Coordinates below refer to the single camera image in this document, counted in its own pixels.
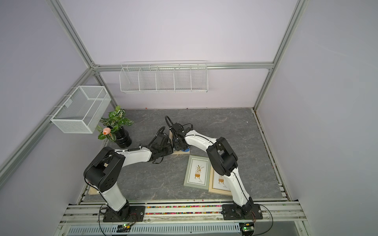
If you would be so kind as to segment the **beige picture frame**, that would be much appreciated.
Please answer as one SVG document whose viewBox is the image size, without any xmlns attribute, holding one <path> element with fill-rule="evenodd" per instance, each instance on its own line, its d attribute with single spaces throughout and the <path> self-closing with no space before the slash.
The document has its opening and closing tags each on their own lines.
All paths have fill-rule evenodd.
<svg viewBox="0 0 378 236">
<path fill-rule="evenodd" d="M 189 154 L 189 153 L 183 153 L 182 150 L 177 150 L 174 143 L 173 143 L 173 133 L 170 131 L 169 132 L 169 138 L 172 142 L 172 148 L 173 148 L 173 154 Z"/>
</svg>

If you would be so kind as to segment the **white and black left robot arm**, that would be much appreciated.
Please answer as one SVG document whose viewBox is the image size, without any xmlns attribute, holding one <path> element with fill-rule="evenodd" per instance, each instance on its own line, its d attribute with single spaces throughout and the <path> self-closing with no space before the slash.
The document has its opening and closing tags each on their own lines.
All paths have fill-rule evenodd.
<svg viewBox="0 0 378 236">
<path fill-rule="evenodd" d="M 121 150 L 104 147 L 84 171 L 84 181 L 96 189 L 115 213 L 124 212 L 129 204 L 117 181 L 123 167 L 153 162 L 173 153 L 173 145 L 165 133 L 157 134 L 147 146 Z"/>
</svg>

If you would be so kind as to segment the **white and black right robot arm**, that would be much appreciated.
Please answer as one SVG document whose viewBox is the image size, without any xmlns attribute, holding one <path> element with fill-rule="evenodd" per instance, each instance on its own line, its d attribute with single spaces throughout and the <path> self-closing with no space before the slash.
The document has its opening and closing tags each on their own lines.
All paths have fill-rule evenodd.
<svg viewBox="0 0 378 236">
<path fill-rule="evenodd" d="M 194 146 L 207 153 L 213 169 L 226 182 L 231 191 L 234 207 L 242 216 L 252 212 L 254 202 L 246 191 L 238 170 L 238 157 L 224 137 L 210 138 L 198 133 L 192 127 L 184 128 L 179 123 L 169 126 L 173 145 L 182 150 Z"/>
</svg>

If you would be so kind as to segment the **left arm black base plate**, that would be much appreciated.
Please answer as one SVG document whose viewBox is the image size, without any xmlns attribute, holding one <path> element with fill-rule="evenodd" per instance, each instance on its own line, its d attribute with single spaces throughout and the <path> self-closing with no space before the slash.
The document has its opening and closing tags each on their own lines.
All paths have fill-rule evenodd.
<svg viewBox="0 0 378 236">
<path fill-rule="evenodd" d="M 145 206 L 126 206 L 120 211 L 108 207 L 103 222 L 142 222 L 145 215 Z"/>
</svg>

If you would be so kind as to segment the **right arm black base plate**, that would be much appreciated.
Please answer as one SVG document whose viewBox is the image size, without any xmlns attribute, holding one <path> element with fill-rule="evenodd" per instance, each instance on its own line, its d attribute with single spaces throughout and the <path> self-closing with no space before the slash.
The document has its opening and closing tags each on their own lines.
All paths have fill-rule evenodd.
<svg viewBox="0 0 378 236">
<path fill-rule="evenodd" d="M 245 212 L 235 204 L 224 204 L 221 207 L 221 214 L 224 220 L 261 220 L 263 219 L 260 205 L 254 204 L 252 208 Z"/>
</svg>

